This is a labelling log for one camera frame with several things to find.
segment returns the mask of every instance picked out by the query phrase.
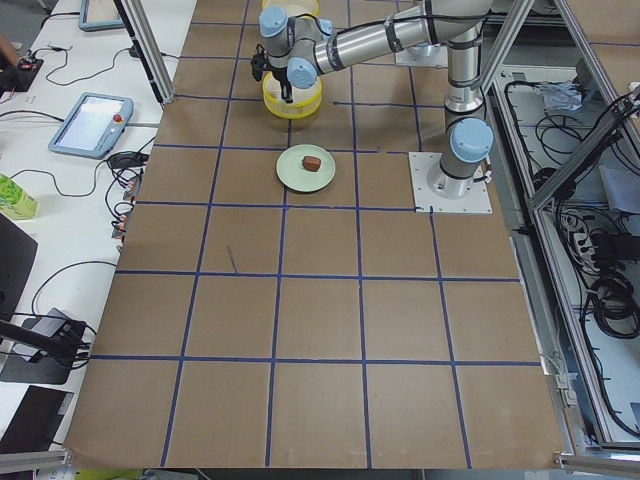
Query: white mounting plate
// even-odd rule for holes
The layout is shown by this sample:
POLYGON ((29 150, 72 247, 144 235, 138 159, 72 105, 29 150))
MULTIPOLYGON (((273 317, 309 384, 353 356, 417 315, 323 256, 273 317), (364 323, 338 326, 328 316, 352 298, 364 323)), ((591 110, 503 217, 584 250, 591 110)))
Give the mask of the white mounting plate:
POLYGON ((449 60, 445 45, 410 47, 395 54, 396 65, 407 67, 447 68, 449 60))
MULTIPOLYGON (((409 152, 416 212, 430 213, 433 210, 434 213, 490 214, 491 202, 484 182, 474 183, 469 193, 458 200, 442 198, 431 190, 427 185, 427 173, 435 163, 440 161, 441 156, 442 153, 439 152, 409 152)), ((474 177, 482 176, 482 169, 478 167, 474 177)))

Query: blue joint cap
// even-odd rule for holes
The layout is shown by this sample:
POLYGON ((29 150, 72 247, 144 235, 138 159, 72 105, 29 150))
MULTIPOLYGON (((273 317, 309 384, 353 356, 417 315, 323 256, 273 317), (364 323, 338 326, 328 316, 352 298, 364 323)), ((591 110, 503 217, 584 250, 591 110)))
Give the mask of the blue joint cap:
POLYGON ((316 83, 318 72, 308 60, 293 57, 287 64, 287 78, 294 87, 306 90, 316 83))
POLYGON ((453 126, 451 150, 461 161, 479 163, 485 159, 493 145, 493 130, 482 120, 465 118, 453 126))
POLYGON ((333 22, 331 20, 325 20, 323 18, 319 18, 318 21, 320 22, 320 29, 322 30, 321 33, 326 40, 333 33, 333 22))
POLYGON ((282 7, 267 7, 260 13, 260 35, 271 38, 287 26, 287 12, 282 7))

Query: green bottle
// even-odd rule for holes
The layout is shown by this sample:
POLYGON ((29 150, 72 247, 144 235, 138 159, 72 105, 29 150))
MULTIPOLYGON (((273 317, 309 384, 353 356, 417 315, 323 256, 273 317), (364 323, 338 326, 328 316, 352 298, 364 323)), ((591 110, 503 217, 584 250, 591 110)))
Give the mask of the green bottle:
POLYGON ((16 182, 0 173, 0 213, 13 220, 25 220, 38 211, 38 201, 16 182))

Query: brown object on plate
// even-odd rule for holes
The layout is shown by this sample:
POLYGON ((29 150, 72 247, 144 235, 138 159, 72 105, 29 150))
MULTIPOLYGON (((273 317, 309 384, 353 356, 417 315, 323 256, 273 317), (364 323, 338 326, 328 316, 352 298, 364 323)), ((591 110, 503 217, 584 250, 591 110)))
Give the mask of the brown object on plate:
POLYGON ((309 172, 317 172, 318 170, 320 170, 321 163, 322 160, 320 160, 318 157, 312 157, 311 155, 307 155, 302 159, 302 166, 309 172))

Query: round plate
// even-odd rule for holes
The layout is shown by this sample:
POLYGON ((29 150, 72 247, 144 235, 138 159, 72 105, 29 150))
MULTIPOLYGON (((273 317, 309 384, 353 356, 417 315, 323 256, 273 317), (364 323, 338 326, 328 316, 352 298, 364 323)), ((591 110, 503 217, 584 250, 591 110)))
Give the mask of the round plate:
POLYGON ((282 152, 276 165, 278 178, 298 192, 315 192, 329 185, 336 174, 336 162, 329 152, 316 145, 296 145, 282 152), (309 172, 302 166, 307 155, 320 159, 320 169, 309 172))

